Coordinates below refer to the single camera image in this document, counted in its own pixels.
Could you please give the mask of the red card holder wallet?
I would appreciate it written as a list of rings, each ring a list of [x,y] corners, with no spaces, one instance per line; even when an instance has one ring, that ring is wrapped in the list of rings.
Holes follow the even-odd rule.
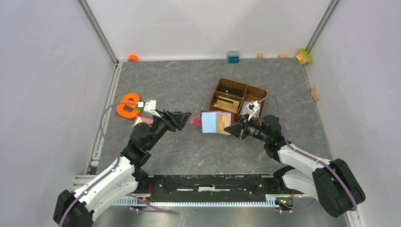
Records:
[[[234,114],[228,111],[201,111],[200,119],[190,120],[190,124],[199,125],[202,133],[231,135],[225,128],[234,124]]]

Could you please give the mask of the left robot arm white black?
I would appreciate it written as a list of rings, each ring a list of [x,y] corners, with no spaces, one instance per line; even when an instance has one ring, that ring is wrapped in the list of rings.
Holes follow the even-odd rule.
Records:
[[[54,222],[60,227],[91,227],[120,198],[134,191],[144,192],[148,174],[141,167],[150,158],[149,151],[167,131],[181,131],[190,116],[190,112],[156,110],[151,124],[137,123],[127,146],[108,168],[86,185],[59,194]]]

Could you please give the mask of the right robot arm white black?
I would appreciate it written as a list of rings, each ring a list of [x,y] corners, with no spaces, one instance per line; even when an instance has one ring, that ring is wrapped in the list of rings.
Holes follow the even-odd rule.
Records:
[[[264,116],[260,124],[247,115],[224,129],[239,139],[251,136],[264,142],[266,154],[285,164],[274,173],[273,187],[279,193],[300,191],[315,200],[332,217],[356,211],[366,200],[365,192],[348,164],[337,158],[320,158],[298,148],[283,135],[280,119]]]

